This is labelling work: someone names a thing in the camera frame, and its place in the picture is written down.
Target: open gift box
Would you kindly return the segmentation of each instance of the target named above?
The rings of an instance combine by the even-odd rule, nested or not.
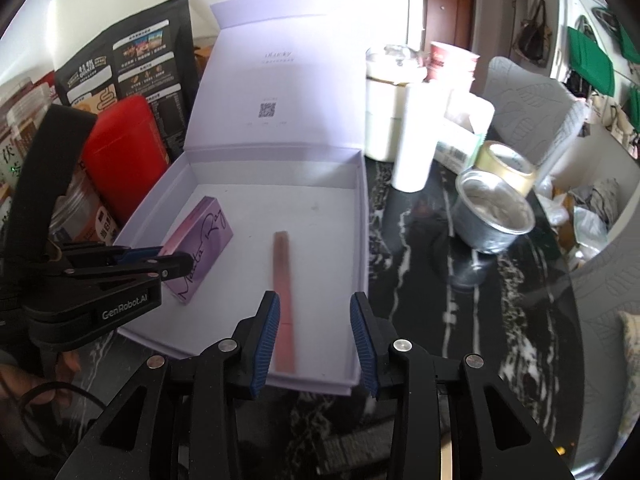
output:
[[[234,232],[188,304],[120,329],[178,358],[231,336],[273,289],[273,234],[288,231],[295,374],[267,384],[348,395],[359,365],[350,297],[367,288],[365,49],[341,0],[226,0],[184,153],[116,243],[161,245],[203,196]]]

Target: black cable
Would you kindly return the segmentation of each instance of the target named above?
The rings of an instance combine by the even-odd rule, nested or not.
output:
[[[44,449],[63,461],[65,461],[67,457],[64,454],[60,453],[57,449],[53,449],[46,442],[44,442],[44,440],[36,433],[31,425],[27,423],[27,420],[29,420],[38,428],[40,433],[46,433],[47,436],[52,436],[51,432],[47,428],[44,428],[41,424],[39,424],[34,416],[27,411],[28,404],[37,396],[45,392],[50,392],[51,390],[69,390],[80,395],[81,397],[84,397],[85,399],[90,400],[103,411],[107,408],[106,404],[104,404],[100,399],[84,390],[80,386],[76,386],[75,384],[71,383],[65,383],[62,381],[51,381],[49,383],[40,384],[39,386],[36,386],[35,388],[32,388],[31,390],[26,392],[22,397],[20,397],[19,400],[16,399],[14,393],[6,384],[6,381],[4,380],[4,377],[2,377],[2,374],[0,374],[0,386],[2,386],[2,388],[7,392],[9,399],[17,408],[18,415],[20,416],[20,421],[24,425],[24,429],[27,431],[27,433],[29,433],[31,438],[38,444],[40,444]],[[55,435],[54,437],[56,440],[60,441],[60,443],[63,443],[62,437],[60,437],[59,435]]]
[[[69,390],[75,394],[78,394],[85,399],[90,400],[101,410],[106,410],[107,405],[102,402],[98,397],[94,394],[89,393],[87,390],[81,388],[80,386],[76,386],[75,384],[65,383],[63,381],[51,381],[49,383],[42,383],[35,388],[32,388],[27,393],[25,393],[22,397],[20,397],[19,407],[20,410],[26,408],[27,404],[29,404],[33,399],[35,399],[40,394],[50,392],[51,390]]]
[[[18,399],[16,399],[16,397],[14,396],[14,393],[11,391],[11,389],[7,385],[7,383],[4,380],[4,377],[2,376],[2,374],[0,374],[0,386],[2,386],[2,389],[4,391],[6,391],[7,395],[9,396],[9,401],[15,406],[15,408],[16,408],[16,410],[18,410],[18,414],[19,414],[20,413],[20,409],[19,409]],[[47,433],[47,436],[51,437],[50,432],[46,428],[41,426],[38,423],[38,421],[35,419],[35,417],[33,415],[31,415],[31,413],[26,412],[26,418],[28,418],[40,430],[40,433]],[[54,455],[55,457],[59,458],[63,462],[66,460],[66,456],[64,456],[62,453],[60,453],[57,449],[53,449],[47,442],[45,442],[40,437],[39,434],[37,434],[35,432],[35,430],[29,424],[26,424],[24,420],[22,421],[22,424],[24,425],[24,429],[26,430],[26,432],[29,433],[29,436],[34,441],[36,441],[36,443],[40,444],[44,449],[49,451],[52,455]]]
[[[71,384],[71,383],[64,383],[63,381],[51,381],[49,383],[43,383],[40,384],[39,386],[36,386],[35,388],[32,388],[31,390],[29,390],[28,392],[26,392],[22,397],[20,397],[20,401],[18,402],[18,414],[20,415],[20,421],[24,424],[24,427],[27,429],[27,432],[29,432],[29,434],[35,438],[34,434],[35,432],[31,431],[30,426],[27,424],[27,414],[31,415],[28,411],[27,411],[27,406],[28,404],[35,399],[37,396],[39,396],[40,394],[43,394],[45,392],[50,392],[51,390],[69,390],[72,391],[78,395],[80,395],[81,397],[84,397],[85,399],[90,400],[92,403],[94,403],[96,406],[98,406],[101,410],[106,410],[107,409],[107,405],[102,402],[100,399],[98,399],[98,397],[94,396],[94,394],[89,393],[88,391],[84,390],[83,388],[81,388],[80,386],[76,386],[75,384]],[[42,427],[36,422],[36,424],[38,425],[39,430],[42,432]],[[63,444],[63,439],[58,437],[59,441],[61,442],[61,444]],[[66,456],[61,455],[60,453],[52,450],[51,448],[49,448],[48,446],[44,445],[45,449],[48,449],[50,452],[55,453],[56,456],[59,456],[60,458],[62,458],[63,460],[66,460]]]

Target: marble tabletop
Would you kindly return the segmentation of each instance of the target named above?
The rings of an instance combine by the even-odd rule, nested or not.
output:
[[[407,194],[390,186],[391,164],[366,165],[375,314],[432,354],[481,354],[570,464],[582,413],[582,343],[568,272],[535,197],[535,229],[504,254],[485,256],[452,230],[453,173],[434,162],[424,189]],[[151,354],[109,334],[81,349],[76,382],[108,402]],[[245,478],[316,478],[318,442],[388,420],[394,409],[393,402],[372,402],[362,388],[333,397],[267,386],[236,411]],[[66,416],[81,433],[98,414],[75,399]],[[322,478],[384,478],[384,467]]]
[[[456,175],[434,162],[424,189],[389,185],[393,165],[367,161],[369,301],[402,338],[460,359],[482,355],[572,462],[584,369],[568,269],[544,212],[503,254],[472,251],[453,232]]]

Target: plastic bag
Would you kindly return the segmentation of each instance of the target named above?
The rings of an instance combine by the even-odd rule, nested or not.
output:
[[[583,207],[574,207],[575,241],[586,260],[600,253],[608,243],[607,227],[596,213]]]
[[[542,209],[545,210],[546,218],[551,227],[558,227],[569,221],[569,212],[561,205],[547,197],[536,193]]]
[[[554,182],[550,176],[542,179],[542,182],[534,186],[537,195],[542,195],[551,200],[554,197]]]

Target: red cylinder container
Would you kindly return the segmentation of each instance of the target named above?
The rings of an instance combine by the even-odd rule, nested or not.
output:
[[[124,225],[169,167],[146,99],[130,96],[101,112],[82,160],[111,213]]]

